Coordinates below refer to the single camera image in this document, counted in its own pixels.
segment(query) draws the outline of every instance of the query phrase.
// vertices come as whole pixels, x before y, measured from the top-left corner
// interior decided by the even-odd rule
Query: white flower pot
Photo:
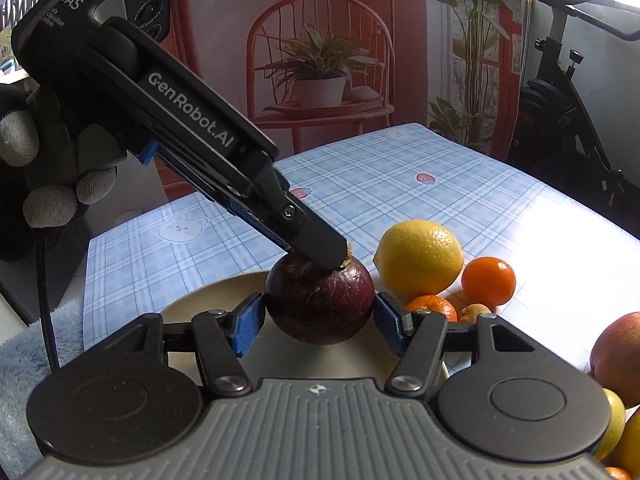
[[[320,108],[339,106],[346,79],[315,79],[310,81],[296,80],[296,96],[303,108]]]

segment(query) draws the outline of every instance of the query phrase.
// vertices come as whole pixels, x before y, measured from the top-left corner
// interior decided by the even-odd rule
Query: gloved hand
[[[24,175],[22,215],[34,229],[61,227],[84,214],[113,189],[116,167],[127,156],[101,126],[71,132],[64,111],[47,88],[27,94],[0,84],[0,158]],[[7,235],[0,231],[0,238]]]

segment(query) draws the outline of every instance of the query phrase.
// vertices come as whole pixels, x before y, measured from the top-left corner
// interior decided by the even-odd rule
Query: screw
[[[422,381],[411,375],[398,375],[390,384],[399,392],[415,392],[422,387]]]
[[[214,384],[216,388],[222,392],[241,392],[248,385],[248,381],[244,377],[240,377],[237,375],[223,375],[222,377],[218,377]]]
[[[284,216],[284,218],[291,219],[295,215],[296,215],[295,207],[293,207],[291,204],[284,206],[284,209],[282,210],[282,216]]]

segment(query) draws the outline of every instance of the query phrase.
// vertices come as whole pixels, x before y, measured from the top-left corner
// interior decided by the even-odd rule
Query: red onion
[[[375,293],[369,271],[351,251],[333,272],[290,253],[271,269],[264,299],[271,319],[285,334],[303,343],[332,345],[364,327]]]

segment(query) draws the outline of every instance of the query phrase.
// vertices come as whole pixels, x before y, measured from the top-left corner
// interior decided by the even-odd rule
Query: ribbed gray surface
[[[607,480],[590,458],[549,467],[500,464],[449,440],[415,400],[372,380],[265,380],[214,402],[181,444],[114,468],[47,458],[29,480]]]

